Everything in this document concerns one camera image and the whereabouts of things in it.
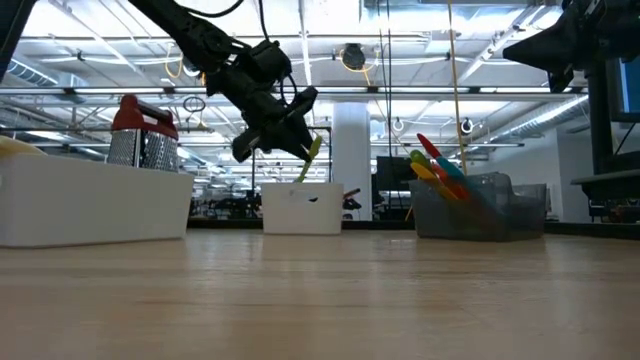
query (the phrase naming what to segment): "box grater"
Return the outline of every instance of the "box grater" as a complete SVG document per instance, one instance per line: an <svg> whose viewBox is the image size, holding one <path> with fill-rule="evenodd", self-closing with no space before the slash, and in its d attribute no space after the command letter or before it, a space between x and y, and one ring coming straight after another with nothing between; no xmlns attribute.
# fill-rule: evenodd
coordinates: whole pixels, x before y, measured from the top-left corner
<svg viewBox="0 0 640 360"><path fill-rule="evenodd" d="M125 95L111 130L108 163L178 172L178 131L171 112Z"/></svg>

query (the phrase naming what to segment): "white container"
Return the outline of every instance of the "white container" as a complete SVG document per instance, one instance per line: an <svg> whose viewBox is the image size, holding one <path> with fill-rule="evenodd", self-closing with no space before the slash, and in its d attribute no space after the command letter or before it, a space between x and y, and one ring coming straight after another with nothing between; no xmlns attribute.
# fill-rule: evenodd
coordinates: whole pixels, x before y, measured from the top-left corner
<svg viewBox="0 0 640 360"><path fill-rule="evenodd" d="M335 183L262 184L265 234L340 234L343 193Z"/></svg>
<svg viewBox="0 0 640 360"><path fill-rule="evenodd" d="M0 158L0 246L48 247L186 232L193 177L16 154Z"/></svg>

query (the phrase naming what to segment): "green utensil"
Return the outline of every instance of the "green utensil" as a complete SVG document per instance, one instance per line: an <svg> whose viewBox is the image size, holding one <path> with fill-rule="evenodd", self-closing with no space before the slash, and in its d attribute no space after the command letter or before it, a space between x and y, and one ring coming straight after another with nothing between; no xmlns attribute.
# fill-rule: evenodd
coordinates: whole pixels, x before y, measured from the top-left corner
<svg viewBox="0 0 640 360"><path fill-rule="evenodd" d="M412 162L420 164L427 168L427 170L433 172L433 169L431 168L431 162L429 161L429 159L427 159L426 156L424 156L422 152L420 152L420 150L411 151L409 157L411 158Z"/></svg>
<svg viewBox="0 0 640 360"><path fill-rule="evenodd" d="M322 136L318 135L315 138L315 140L313 140L313 143L311 144L311 148L309 148L309 157L311 158L311 161L304 164L304 167L302 168L302 172L300 173L300 176L298 176L298 178L295 179L293 182L304 181L304 178L307 175L307 171L309 171L309 167L311 166L311 162L313 161L313 159L315 159L316 156L318 156L318 152L320 151L320 145L322 145Z"/></svg>

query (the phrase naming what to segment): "ceiling duct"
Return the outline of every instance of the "ceiling duct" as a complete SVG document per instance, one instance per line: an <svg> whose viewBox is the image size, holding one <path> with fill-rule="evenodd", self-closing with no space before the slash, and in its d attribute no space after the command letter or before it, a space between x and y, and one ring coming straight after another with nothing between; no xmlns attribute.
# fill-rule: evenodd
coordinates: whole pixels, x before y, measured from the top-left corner
<svg viewBox="0 0 640 360"><path fill-rule="evenodd" d="M33 62L19 55L14 55L9 61L7 74L11 74L37 87L74 88L88 86L85 80L74 74L63 71L40 70ZM76 104L81 104L86 100L84 97L77 95L56 95L56 97Z"/></svg>
<svg viewBox="0 0 640 360"><path fill-rule="evenodd" d="M474 142L487 144L508 142L514 138L523 139L541 134L577 117L588 117L588 98L588 95L578 95L573 99L569 99L561 103L549 103L542 105L514 119L513 121L510 121L500 128L500 130L506 130L493 131L480 138L475 138ZM466 151L466 153L468 154L476 150L478 150L477 147L471 147Z"/></svg>

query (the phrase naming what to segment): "transparent container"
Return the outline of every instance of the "transparent container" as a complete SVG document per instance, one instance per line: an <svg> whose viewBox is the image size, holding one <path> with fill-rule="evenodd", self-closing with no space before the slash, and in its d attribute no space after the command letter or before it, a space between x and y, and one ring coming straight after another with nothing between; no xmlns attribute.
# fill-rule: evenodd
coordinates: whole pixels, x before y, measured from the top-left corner
<svg viewBox="0 0 640 360"><path fill-rule="evenodd" d="M421 238L513 241L541 237L546 216L546 185L522 185L515 195L501 173L466 178L467 200L445 200L427 181L409 183L416 232Z"/></svg>

